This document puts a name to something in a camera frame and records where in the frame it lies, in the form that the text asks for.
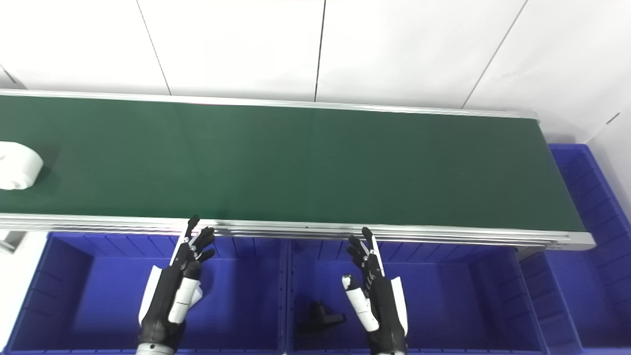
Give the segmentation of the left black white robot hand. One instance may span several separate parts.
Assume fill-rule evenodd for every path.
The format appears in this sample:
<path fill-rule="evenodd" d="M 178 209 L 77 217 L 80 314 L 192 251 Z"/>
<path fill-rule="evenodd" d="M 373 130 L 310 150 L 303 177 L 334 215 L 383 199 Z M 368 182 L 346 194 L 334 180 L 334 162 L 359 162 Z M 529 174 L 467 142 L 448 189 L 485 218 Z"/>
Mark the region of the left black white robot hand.
<path fill-rule="evenodd" d="M 138 355 L 173 355 L 179 349 L 186 329 L 186 316 L 203 296 L 203 263 L 216 254 L 213 227 L 197 235 L 194 228 L 200 216 L 193 215 L 165 268 L 153 267 L 149 274 L 139 311 Z"/>

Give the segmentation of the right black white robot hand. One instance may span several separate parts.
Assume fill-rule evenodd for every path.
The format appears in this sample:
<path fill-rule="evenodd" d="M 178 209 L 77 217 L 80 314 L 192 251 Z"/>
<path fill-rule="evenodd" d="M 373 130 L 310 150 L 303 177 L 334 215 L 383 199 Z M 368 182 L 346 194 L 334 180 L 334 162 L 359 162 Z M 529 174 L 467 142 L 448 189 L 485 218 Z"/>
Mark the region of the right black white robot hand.
<path fill-rule="evenodd" d="M 341 277 L 361 326 L 367 333 L 372 355 L 407 355 L 408 312 L 400 277 L 386 277 L 376 236 L 361 230 L 363 238 L 349 236 L 347 253 L 360 270 L 361 279 L 352 274 Z"/>

